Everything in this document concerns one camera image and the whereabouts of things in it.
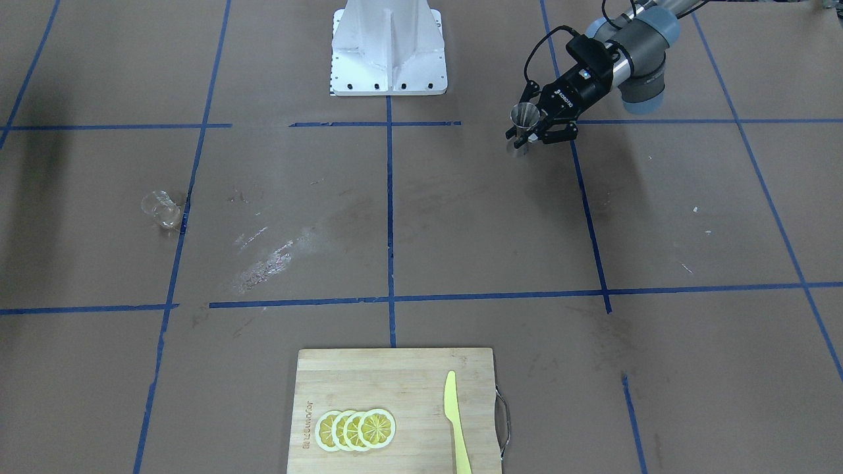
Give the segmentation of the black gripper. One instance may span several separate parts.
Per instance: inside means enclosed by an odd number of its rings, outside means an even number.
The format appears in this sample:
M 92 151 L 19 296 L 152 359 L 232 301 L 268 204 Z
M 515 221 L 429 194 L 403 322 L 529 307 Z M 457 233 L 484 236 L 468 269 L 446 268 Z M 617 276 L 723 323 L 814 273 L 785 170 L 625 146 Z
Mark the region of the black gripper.
M 615 63 L 623 58 L 619 42 L 575 35 L 565 48 L 575 60 L 574 66 L 542 90 L 536 81 L 528 80 L 517 102 L 531 102 L 540 113 L 539 122 L 527 133 L 527 143 L 551 145 L 574 141 L 579 133 L 575 120 L 613 87 Z M 505 132 L 506 139 L 512 137 L 511 128 Z

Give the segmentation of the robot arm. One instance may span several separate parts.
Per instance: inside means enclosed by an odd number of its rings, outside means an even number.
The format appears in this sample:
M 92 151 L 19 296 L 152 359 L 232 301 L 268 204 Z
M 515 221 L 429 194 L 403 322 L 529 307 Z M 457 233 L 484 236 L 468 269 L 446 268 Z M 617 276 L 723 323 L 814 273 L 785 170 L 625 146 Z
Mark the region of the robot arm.
M 702 6 L 701 1 L 632 1 L 617 17 L 602 13 L 582 33 L 557 26 L 571 36 L 565 49 L 573 66 L 550 84 L 525 77 L 506 139 L 515 148 L 571 142 L 581 115 L 614 90 L 628 112 L 656 111 L 665 98 L 666 51 L 680 37 L 681 18 Z

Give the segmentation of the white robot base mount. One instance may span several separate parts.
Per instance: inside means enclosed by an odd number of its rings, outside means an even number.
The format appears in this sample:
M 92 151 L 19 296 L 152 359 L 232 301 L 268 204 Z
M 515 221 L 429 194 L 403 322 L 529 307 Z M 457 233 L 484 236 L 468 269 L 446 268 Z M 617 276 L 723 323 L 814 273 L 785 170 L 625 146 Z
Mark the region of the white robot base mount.
M 447 92 L 442 15 L 427 1 L 348 1 L 332 27 L 333 96 Z

